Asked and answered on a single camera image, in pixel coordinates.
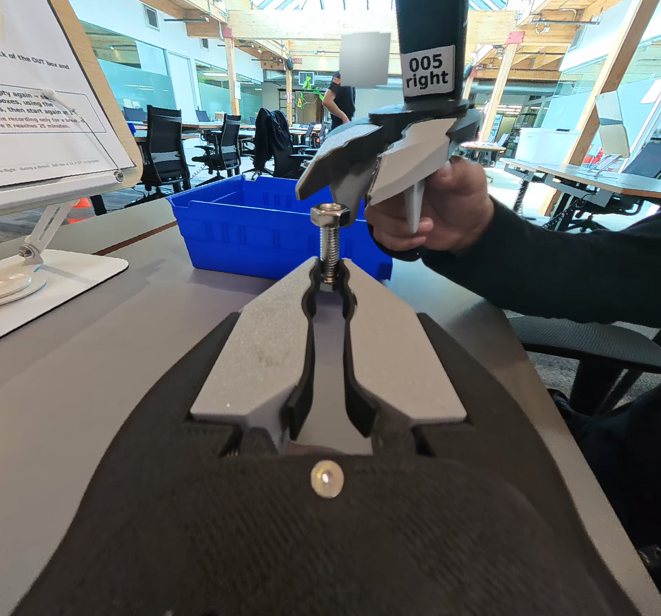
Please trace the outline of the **steel hex bolt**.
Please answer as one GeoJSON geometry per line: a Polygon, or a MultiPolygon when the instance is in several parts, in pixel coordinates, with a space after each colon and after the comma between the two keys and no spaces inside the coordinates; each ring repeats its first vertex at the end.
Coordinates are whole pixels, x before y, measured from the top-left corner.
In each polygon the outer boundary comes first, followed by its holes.
{"type": "Polygon", "coordinates": [[[321,284],[320,289],[326,292],[336,290],[338,262],[340,260],[340,228],[320,229],[320,260],[321,284]]]}

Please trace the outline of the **green paper decoration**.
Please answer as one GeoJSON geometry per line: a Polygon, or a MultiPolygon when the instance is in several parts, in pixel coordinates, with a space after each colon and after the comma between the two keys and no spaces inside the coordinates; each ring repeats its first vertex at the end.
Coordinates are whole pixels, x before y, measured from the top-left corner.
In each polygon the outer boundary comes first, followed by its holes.
{"type": "Polygon", "coordinates": [[[296,93],[296,109],[304,109],[306,105],[319,104],[323,102],[324,94],[313,84],[311,77],[306,77],[302,88],[296,93]]]}

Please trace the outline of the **black mesh office chair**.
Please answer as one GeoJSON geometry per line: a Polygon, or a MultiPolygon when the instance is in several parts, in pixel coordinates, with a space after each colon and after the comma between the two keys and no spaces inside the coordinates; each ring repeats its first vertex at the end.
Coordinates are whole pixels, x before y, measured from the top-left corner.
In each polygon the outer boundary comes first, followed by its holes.
{"type": "Polygon", "coordinates": [[[581,414],[612,411],[641,374],[660,374],[659,333],[521,315],[509,322],[526,351],[579,362],[569,404],[581,414]]]}

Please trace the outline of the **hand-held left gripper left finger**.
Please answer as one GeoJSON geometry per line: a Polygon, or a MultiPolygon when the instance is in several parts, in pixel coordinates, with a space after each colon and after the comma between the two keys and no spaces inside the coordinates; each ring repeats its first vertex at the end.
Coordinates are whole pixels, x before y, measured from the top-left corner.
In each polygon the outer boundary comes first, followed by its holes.
{"type": "Polygon", "coordinates": [[[242,308],[190,409],[195,422],[266,430],[286,446],[286,403],[303,378],[311,325],[304,298],[316,267],[310,257],[242,308]]]}

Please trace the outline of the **printed instruction sheet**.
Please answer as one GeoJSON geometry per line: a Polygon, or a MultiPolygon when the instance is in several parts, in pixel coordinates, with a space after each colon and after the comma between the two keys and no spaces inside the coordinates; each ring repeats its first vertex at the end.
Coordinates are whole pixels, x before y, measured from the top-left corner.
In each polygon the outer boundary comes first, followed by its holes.
{"type": "Polygon", "coordinates": [[[1,0],[1,186],[132,167],[47,0],[1,0]]]}

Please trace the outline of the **person's right forearm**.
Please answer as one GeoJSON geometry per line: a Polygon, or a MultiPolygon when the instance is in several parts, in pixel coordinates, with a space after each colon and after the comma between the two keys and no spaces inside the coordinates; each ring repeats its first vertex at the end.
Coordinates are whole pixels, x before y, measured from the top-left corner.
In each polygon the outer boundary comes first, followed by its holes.
{"type": "Polygon", "coordinates": [[[422,262],[495,306],[578,323],[660,328],[660,213],[618,231],[551,232],[495,204],[480,238],[422,262]]]}

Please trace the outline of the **person's right hand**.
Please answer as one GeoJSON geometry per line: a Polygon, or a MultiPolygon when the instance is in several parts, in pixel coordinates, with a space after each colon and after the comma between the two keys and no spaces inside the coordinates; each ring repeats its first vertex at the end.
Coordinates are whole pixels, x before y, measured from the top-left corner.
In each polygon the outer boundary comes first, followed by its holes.
{"type": "Polygon", "coordinates": [[[472,246],[491,223],[494,203],[482,166],[452,156],[426,179],[418,230],[411,232],[400,194],[365,211],[375,241],[404,252],[426,248],[461,252],[472,246]]]}

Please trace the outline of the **person's dark trousers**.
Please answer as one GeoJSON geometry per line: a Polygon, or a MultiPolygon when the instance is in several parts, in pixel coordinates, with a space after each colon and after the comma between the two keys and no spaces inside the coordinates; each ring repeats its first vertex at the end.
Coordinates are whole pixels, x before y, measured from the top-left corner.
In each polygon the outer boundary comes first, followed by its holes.
{"type": "Polygon", "coordinates": [[[600,416],[550,389],[570,433],[657,587],[660,587],[660,386],[600,416]]]}

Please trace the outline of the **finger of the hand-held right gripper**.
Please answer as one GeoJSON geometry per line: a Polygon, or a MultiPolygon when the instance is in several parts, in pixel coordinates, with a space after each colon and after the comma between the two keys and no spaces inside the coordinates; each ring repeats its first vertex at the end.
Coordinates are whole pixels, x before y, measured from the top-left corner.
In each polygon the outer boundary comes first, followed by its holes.
{"type": "Polygon", "coordinates": [[[298,200],[319,191],[334,191],[356,166],[375,159],[384,148],[386,130],[367,120],[340,126],[331,132],[310,160],[295,186],[298,200]]]}
{"type": "Polygon", "coordinates": [[[330,185],[333,202],[349,208],[355,220],[359,201],[369,206],[404,195],[408,228],[418,228],[426,179],[448,159],[448,132],[455,119],[433,119],[407,126],[381,153],[360,160],[330,185]]]}

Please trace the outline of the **steel hex nut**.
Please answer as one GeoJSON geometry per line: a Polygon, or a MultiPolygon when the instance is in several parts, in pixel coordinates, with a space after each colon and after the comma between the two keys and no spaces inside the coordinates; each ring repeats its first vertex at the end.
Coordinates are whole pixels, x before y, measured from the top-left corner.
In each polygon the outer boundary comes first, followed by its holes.
{"type": "Polygon", "coordinates": [[[350,224],[351,211],[334,202],[318,204],[311,208],[311,221],[320,229],[339,229],[350,224]]]}

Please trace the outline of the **blue plastic bin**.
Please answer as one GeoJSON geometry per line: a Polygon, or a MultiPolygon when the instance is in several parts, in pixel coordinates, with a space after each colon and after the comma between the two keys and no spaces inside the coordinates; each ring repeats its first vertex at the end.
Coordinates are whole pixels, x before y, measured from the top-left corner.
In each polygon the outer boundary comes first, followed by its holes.
{"type": "Polygon", "coordinates": [[[296,182],[243,174],[169,197],[192,265],[204,270],[279,280],[318,257],[319,228],[311,208],[333,201],[328,187],[306,200],[296,182]]]}

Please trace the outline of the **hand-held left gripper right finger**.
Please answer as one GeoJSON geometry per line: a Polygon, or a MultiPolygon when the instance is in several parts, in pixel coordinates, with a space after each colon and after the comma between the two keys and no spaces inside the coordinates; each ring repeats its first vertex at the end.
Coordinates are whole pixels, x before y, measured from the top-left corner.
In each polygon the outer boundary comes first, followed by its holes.
{"type": "Polygon", "coordinates": [[[467,421],[416,311],[351,260],[341,261],[344,399],[373,452],[416,448],[425,426],[467,421]]]}

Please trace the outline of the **wooden office desk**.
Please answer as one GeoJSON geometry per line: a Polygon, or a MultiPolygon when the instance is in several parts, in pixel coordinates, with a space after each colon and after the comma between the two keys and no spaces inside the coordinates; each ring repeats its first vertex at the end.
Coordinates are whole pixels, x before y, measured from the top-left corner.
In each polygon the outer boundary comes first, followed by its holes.
{"type": "Polygon", "coordinates": [[[541,183],[560,195],[545,230],[589,233],[606,230],[598,215],[631,217],[646,203],[660,205],[660,177],[583,169],[570,165],[536,164],[518,159],[503,159],[505,172],[520,178],[514,205],[522,213],[525,193],[531,183],[541,183]]]}

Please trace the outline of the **wooden board on stand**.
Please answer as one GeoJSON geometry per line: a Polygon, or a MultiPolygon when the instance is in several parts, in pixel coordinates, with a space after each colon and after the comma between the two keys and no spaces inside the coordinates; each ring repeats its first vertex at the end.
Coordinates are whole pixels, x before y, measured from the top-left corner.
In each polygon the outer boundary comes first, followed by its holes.
{"type": "Polygon", "coordinates": [[[595,164],[588,168],[587,174],[591,176],[597,176],[607,171],[618,160],[628,159],[631,155],[618,92],[607,92],[597,96],[596,110],[602,155],[595,164]]]}

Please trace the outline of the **black jacket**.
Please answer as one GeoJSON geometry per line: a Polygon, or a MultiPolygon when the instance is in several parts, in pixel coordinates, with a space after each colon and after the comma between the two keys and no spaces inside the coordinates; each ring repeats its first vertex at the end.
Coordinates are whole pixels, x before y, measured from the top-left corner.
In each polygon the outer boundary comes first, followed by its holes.
{"type": "Polygon", "coordinates": [[[262,107],[255,120],[253,166],[265,168],[267,161],[277,155],[289,157],[292,153],[290,127],[285,114],[279,109],[262,107]]]}

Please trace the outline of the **wooden backing board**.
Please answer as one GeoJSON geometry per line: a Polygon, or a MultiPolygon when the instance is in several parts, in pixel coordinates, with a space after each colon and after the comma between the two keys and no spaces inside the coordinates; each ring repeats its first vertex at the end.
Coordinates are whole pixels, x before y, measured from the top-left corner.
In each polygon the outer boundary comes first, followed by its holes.
{"type": "Polygon", "coordinates": [[[114,98],[106,76],[98,64],[88,36],[70,2],[68,0],[47,1],[55,18],[62,27],[79,68],[85,74],[87,82],[93,90],[100,106],[103,108],[104,114],[111,124],[114,133],[117,135],[128,157],[132,160],[132,167],[122,169],[124,180],[120,182],[121,188],[132,188],[140,181],[143,173],[143,159],[137,143],[129,131],[128,124],[114,98]]]}

